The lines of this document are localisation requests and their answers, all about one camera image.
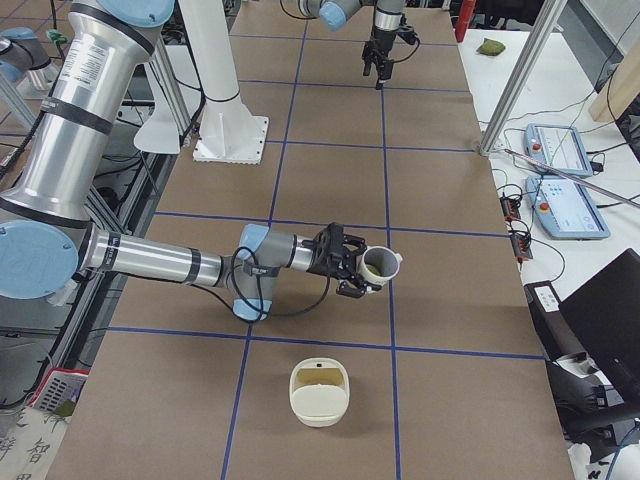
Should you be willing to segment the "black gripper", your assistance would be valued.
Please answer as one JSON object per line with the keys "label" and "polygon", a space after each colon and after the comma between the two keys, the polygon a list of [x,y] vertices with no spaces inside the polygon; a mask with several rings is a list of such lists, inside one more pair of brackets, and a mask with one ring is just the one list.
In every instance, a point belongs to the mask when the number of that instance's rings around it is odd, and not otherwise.
{"label": "black gripper", "polygon": [[408,45],[414,46],[418,43],[418,35],[413,27],[399,27],[394,31],[374,27],[370,39],[365,42],[362,52],[363,76],[369,76],[372,67],[375,67],[377,70],[376,90],[381,90],[391,78],[394,65],[405,60],[393,60],[389,57],[397,36],[400,36]]}
{"label": "black gripper", "polygon": [[340,280],[338,295],[359,299],[380,291],[379,285],[355,279],[357,259],[368,246],[364,238],[346,233],[342,224],[330,223],[305,246],[312,252],[307,272]]}

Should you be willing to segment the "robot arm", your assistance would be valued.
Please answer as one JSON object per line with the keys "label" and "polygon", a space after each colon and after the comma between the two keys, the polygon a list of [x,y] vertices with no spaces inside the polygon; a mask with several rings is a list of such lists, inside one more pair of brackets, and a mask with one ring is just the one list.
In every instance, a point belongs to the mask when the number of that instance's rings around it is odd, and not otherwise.
{"label": "robot arm", "polygon": [[[364,43],[362,61],[363,75],[369,76],[372,68],[376,70],[376,90],[382,90],[392,77],[396,64],[409,60],[420,47],[420,39],[413,26],[407,23],[404,9],[405,1],[293,1],[297,12],[290,12],[284,1],[279,1],[280,9],[290,18],[310,21],[320,20],[329,30],[335,32],[364,7],[373,8],[371,32]],[[397,37],[414,50],[402,59],[393,59],[390,53]]]}
{"label": "robot arm", "polygon": [[207,254],[98,228],[85,202],[135,68],[149,61],[164,24],[192,5],[172,1],[76,1],[75,36],[23,173],[1,195],[1,293],[31,300],[59,292],[84,269],[112,271],[209,293],[227,289],[233,314],[266,319],[279,272],[315,274],[339,294],[359,298],[384,285],[370,248],[331,224],[314,238],[247,225],[233,254]]}

